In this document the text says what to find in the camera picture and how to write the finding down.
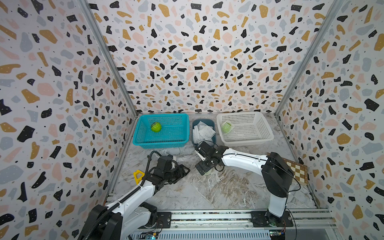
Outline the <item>green custard apple dark spots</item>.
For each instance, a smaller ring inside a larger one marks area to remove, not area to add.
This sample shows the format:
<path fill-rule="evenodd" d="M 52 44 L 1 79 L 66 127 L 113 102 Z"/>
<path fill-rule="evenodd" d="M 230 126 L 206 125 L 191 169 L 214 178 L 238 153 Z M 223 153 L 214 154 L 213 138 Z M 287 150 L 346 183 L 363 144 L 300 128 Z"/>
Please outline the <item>green custard apple dark spots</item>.
<path fill-rule="evenodd" d="M 159 122 L 154 122 L 151 124 L 151 130 L 154 133 L 159 133 L 162 130 L 162 125 Z"/>

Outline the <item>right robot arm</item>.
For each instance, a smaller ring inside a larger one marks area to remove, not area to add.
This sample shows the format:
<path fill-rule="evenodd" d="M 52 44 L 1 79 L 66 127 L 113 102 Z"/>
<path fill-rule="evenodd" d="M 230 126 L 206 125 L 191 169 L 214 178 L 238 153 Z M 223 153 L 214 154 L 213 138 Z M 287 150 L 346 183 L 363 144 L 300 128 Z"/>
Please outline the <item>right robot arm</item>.
<path fill-rule="evenodd" d="M 226 146 L 211 146 L 207 142 L 195 146 L 195 151 L 201 158 L 196 169 L 202 176 L 221 166 L 240 168 L 263 177 L 270 193 L 270 202 L 265 212 L 251 212 L 251 222 L 255 228 L 294 225 L 287 210 L 287 200 L 295 174 L 279 154 L 252 155 Z"/>

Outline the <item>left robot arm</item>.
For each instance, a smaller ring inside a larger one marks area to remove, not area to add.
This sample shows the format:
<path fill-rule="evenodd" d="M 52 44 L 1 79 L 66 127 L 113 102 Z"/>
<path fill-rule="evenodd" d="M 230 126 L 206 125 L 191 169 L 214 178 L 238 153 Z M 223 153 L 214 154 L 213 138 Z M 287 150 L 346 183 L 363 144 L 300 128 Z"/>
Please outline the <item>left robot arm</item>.
<path fill-rule="evenodd" d="M 152 151 L 139 184 L 120 199 L 106 206 L 96 205 L 90 212 L 79 240 L 123 240 L 140 227 L 159 224 L 157 207 L 150 199 L 166 185 L 174 185 L 191 171 L 178 164 L 172 155 Z"/>

